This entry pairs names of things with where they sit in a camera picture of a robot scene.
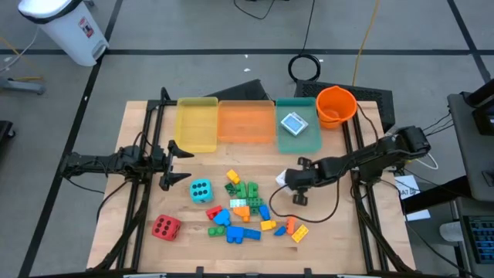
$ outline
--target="cube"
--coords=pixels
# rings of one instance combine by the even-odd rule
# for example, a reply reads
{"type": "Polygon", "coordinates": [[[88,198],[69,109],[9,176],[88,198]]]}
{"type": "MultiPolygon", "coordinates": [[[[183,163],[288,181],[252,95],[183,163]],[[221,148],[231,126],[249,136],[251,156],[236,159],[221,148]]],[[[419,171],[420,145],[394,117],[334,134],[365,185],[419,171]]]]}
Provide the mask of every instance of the cube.
{"type": "Polygon", "coordinates": [[[196,204],[211,202],[215,198],[213,196],[211,181],[205,178],[195,180],[191,183],[190,194],[192,201],[196,204]]]}
{"type": "Polygon", "coordinates": [[[173,241],[178,235],[181,222],[168,215],[160,215],[153,224],[153,236],[167,241],[173,241]]]}

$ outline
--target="sticker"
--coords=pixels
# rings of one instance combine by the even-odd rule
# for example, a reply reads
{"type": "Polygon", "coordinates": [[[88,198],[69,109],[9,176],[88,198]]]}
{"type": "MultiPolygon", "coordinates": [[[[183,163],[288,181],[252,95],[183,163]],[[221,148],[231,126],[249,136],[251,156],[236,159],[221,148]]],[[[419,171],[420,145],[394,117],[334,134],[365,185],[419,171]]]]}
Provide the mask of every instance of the sticker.
{"type": "Polygon", "coordinates": [[[81,18],[79,21],[79,27],[86,33],[86,36],[90,38],[94,34],[94,30],[86,18],[81,18]]]}

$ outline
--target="red lego brick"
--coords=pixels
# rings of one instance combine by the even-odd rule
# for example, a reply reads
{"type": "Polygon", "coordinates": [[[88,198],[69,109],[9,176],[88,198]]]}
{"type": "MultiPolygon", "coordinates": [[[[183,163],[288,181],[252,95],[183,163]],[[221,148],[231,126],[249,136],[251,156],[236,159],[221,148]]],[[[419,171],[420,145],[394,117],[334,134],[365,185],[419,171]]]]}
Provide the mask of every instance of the red lego brick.
{"type": "Polygon", "coordinates": [[[212,220],[215,216],[218,215],[218,213],[222,210],[223,208],[220,205],[215,206],[214,208],[210,208],[206,211],[206,215],[208,216],[209,220],[212,220]]]}

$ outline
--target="orange lego brick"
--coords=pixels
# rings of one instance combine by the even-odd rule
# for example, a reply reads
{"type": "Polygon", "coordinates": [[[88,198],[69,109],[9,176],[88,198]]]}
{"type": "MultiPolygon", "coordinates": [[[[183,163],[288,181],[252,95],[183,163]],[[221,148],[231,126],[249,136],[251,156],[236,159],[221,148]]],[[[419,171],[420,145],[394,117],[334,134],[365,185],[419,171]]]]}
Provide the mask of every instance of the orange lego brick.
{"type": "Polygon", "coordinates": [[[288,218],[288,221],[286,221],[286,233],[289,235],[293,235],[293,232],[295,232],[295,217],[290,216],[288,218]]]}
{"type": "Polygon", "coordinates": [[[242,217],[243,222],[245,223],[250,222],[250,207],[241,206],[241,207],[233,208],[233,213],[242,217]]]}
{"type": "Polygon", "coordinates": [[[309,229],[305,227],[304,224],[302,224],[295,233],[292,235],[292,239],[295,240],[295,242],[299,243],[300,240],[303,239],[304,236],[309,232],[309,229]]]}

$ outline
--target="yellow lego brick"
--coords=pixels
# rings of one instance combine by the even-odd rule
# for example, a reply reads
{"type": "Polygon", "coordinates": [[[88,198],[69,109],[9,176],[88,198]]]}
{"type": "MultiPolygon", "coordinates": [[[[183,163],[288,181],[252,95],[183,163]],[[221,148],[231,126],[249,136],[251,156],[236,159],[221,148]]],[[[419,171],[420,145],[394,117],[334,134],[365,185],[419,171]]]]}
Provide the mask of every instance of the yellow lego brick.
{"type": "Polygon", "coordinates": [[[239,174],[235,173],[235,171],[230,170],[226,173],[226,176],[232,181],[234,184],[238,184],[240,182],[239,174]]]}
{"type": "Polygon", "coordinates": [[[266,220],[261,222],[261,230],[262,231],[267,231],[269,229],[272,229],[276,227],[276,221],[274,220],[266,220]]]}
{"type": "Polygon", "coordinates": [[[295,240],[295,242],[299,243],[300,240],[303,239],[304,236],[309,232],[309,229],[305,227],[305,225],[301,225],[296,232],[292,235],[292,239],[295,240]]]}

